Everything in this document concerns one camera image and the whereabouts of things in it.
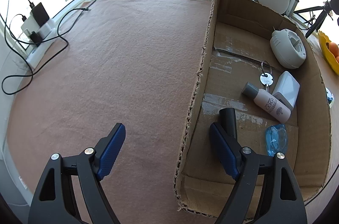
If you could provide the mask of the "white plug-in device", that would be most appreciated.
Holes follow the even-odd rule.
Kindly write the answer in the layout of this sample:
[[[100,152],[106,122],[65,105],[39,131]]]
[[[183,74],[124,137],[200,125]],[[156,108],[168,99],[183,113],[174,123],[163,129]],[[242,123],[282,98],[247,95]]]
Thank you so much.
[[[289,29],[273,31],[270,46],[278,62],[287,69],[297,69],[306,60],[301,38]]]

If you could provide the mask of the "blue sanitizer bottle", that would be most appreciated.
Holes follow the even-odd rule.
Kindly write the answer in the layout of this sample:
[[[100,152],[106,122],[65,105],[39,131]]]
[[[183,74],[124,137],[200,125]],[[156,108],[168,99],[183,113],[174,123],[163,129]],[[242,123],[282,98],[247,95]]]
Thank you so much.
[[[288,135],[285,124],[277,124],[265,130],[265,143],[268,156],[276,153],[286,153],[288,149]]]

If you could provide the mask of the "black tripod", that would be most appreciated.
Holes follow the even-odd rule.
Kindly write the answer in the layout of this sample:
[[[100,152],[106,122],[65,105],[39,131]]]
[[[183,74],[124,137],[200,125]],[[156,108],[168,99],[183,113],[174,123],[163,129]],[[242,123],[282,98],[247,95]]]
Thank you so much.
[[[315,18],[314,12],[321,11],[319,16]],[[305,38],[308,38],[314,31],[317,31],[321,28],[324,20],[327,16],[330,16],[330,12],[333,11],[338,15],[338,0],[325,1],[323,6],[310,7],[306,9],[296,10],[294,14],[300,15],[301,13],[310,13],[310,19],[306,21],[306,24],[310,26],[307,29]]]

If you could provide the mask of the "white usb charger cube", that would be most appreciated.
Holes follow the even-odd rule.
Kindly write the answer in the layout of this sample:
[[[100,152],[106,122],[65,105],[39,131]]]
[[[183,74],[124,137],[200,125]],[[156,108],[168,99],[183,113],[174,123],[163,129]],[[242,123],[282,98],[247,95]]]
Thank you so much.
[[[272,95],[293,111],[299,94],[300,84],[288,72],[283,72],[272,91]]]

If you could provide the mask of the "open cardboard box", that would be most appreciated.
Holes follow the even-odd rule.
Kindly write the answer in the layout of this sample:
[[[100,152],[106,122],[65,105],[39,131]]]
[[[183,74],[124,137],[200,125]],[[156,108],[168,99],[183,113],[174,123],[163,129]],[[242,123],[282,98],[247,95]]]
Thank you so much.
[[[276,119],[242,94],[246,83],[261,87],[261,63],[268,62],[275,79],[284,72],[270,47],[275,30],[298,28],[287,18],[252,0],[212,0],[202,57],[186,120],[174,177],[179,208],[216,217],[234,185],[211,150],[210,125],[219,111],[236,112],[237,138],[243,146],[266,154],[265,130]],[[326,90],[306,39],[306,60],[292,71],[300,91],[286,123],[287,159],[296,176],[309,221],[326,207],[331,120]]]

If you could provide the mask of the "small black plug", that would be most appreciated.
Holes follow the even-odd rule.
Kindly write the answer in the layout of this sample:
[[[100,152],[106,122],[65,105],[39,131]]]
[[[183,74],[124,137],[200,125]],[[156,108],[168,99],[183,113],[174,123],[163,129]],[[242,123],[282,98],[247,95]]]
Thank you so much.
[[[42,43],[43,38],[36,32],[32,32],[29,35],[30,40],[35,44],[37,47]]]

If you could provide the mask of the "white power strip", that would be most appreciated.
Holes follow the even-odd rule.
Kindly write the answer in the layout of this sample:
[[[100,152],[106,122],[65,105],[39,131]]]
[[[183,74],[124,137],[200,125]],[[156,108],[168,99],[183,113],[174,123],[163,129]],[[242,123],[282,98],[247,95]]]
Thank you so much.
[[[35,48],[30,55],[27,57],[26,61],[31,66],[31,68],[36,69],[39,62],[43,58],[47,49],[53,44],[55,41],[56,33],[56,23],[50,18],[47,23],[45,23],[37,33],[43,38],[43,42]]]

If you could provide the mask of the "black power adapter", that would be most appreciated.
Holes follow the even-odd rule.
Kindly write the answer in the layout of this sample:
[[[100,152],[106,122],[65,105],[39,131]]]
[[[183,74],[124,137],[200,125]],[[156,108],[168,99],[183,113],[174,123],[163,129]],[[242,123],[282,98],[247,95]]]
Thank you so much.
[[[42,27],[45,23],[47,23],[50,19],[45,7],[42,3],[38,3],[35,5],[34,3],[30,3],[31,7],[31,15],[33,16],[34,20],[37,22],[39,27]]]

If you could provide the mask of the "blue round tape measure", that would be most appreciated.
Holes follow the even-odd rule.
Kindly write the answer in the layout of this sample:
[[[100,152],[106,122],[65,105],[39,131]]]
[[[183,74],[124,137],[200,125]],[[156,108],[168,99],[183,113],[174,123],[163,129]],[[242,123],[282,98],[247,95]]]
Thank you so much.
[[[327,98],[329,108],[331,108],[334,103],[334,95],[328,88],[326,88],[326,98]]]

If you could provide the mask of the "black cylinder tube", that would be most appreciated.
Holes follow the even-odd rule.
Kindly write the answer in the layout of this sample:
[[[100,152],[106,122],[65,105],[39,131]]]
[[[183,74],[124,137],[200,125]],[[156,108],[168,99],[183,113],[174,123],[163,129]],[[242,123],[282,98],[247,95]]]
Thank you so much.
[[[228,136],[237,139],[236,112],[234,108],[221,109],[218,121]]]

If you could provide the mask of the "white charger on strip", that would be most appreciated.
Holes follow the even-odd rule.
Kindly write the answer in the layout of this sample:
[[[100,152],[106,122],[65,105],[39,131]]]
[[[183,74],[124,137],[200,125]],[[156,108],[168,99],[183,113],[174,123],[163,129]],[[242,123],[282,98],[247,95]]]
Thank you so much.
[[[33,32],[37,33],[40,26],[37,24],[33,16],[29,16],[21,25],[21,29],[26,36],[30,36]]]

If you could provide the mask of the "keys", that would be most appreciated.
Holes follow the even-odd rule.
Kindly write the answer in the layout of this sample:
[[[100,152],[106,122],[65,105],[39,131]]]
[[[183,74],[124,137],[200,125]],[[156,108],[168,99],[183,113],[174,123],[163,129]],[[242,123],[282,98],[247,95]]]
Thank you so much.
[[[260,68],[261,68],[260,82],[264,86],[265,91],[268,92],[269,87],[272,86],[274,83],[272,67],[266,60],[263,60],[261,62]]]

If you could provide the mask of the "pink small bottle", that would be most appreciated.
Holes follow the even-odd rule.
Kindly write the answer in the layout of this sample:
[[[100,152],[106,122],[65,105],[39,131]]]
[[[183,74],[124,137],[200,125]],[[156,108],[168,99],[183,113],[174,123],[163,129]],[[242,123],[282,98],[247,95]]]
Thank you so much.
[[[247,82],[242,90],[242,94],[252,99],[258,107],[270,114],[281,124],[285,124],[290,118],[291,110],[268,91],[258,89],[253,84]]]

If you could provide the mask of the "front orange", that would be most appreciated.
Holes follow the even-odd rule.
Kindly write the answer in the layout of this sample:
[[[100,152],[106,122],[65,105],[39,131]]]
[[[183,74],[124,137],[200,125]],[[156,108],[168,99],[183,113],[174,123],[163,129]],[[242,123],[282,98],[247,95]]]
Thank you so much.
[[[338,45],[336,43],[329,42],[328,43],[328,49],[334,55],[335,58],[339,56],[339,48],[338,48]]]

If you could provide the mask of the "pink felt mat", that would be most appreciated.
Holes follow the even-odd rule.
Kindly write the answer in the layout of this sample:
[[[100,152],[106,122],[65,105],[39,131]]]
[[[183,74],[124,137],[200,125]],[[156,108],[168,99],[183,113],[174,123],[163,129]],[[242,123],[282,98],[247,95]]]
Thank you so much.
[[[122,223],[211,223],[178,210],[173,177],[211,0],[98,0],[19,93],[7,143],[30,191],[51,154],[79,154],[125,125],[102,181]]]

